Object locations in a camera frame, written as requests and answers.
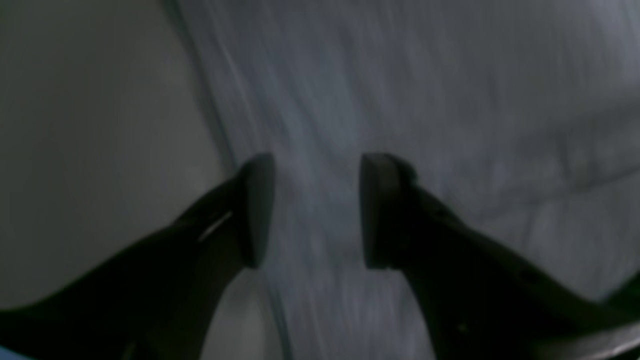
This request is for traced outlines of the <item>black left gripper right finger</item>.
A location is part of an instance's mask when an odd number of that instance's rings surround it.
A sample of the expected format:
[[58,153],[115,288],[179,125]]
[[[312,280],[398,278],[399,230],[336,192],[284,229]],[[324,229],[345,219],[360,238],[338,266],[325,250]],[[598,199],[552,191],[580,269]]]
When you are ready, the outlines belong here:
[[391,153],[359,162],[368,269],[402,273],[437,360],[637,360],[639,279],[587,301],[487,235],[418,184]]

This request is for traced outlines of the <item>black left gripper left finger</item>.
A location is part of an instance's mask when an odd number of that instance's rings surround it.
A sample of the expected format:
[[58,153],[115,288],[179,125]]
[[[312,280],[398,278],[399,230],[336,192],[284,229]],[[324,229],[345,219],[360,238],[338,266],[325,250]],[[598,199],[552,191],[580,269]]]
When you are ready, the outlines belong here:
[[275,158],[259,153],[173,223],[30,305],[2,310],[31,360],[198,360],[226,287],[265,259]]

